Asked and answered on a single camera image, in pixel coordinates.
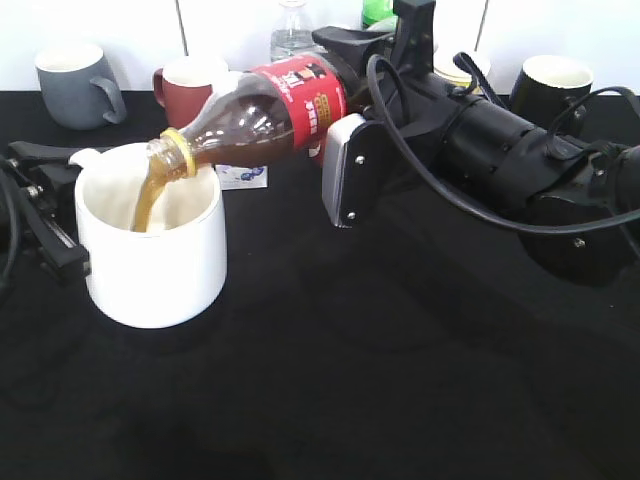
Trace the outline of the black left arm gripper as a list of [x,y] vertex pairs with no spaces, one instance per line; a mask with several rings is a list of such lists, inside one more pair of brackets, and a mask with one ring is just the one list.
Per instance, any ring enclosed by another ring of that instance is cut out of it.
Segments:
[[16,203],[28,248],[57,282],[85,279],[89,253],[77,239],[74,197],[81,168],[70,163],[80,149],[13,141],[7,150],[1,167],[17,184]]

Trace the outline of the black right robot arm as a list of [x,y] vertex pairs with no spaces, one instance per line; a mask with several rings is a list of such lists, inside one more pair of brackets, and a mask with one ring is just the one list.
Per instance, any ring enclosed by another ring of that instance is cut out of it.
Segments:
[[333,124],[322,197],[349,228],[372,209],[395,159],[442,199],[515,232],[557,278],[602,287],[639,262],[639,151],[585,143],[508,110],[463,53],[467,87],[435,73],[431,1],[399,1],[394,32],[313,33],[365,109]]

